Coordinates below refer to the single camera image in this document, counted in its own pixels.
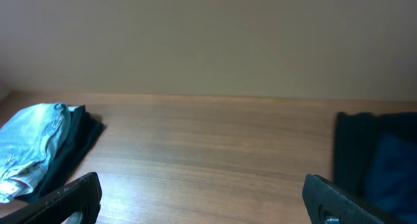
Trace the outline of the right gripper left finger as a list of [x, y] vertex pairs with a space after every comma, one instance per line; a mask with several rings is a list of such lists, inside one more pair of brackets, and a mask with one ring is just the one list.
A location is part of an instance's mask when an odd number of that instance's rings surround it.
[[87, 173], [5, 217], [4, 224], [95, 224], [102, 188], [96, 172]]

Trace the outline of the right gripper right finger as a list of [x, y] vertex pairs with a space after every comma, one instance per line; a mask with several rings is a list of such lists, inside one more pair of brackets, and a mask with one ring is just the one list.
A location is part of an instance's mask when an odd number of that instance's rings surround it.
[[319, 176], [306, 175], [302, 198], [312, 224], [396, 224], [403, 221]]

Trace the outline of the light blue denim shorts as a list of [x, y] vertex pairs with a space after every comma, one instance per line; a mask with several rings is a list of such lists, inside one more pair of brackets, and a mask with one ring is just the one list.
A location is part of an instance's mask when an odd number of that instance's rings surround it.
[[63, 103], [19, 110], [1, 127], [1, 202], [32, 193], [68, 136], [71, 115]]

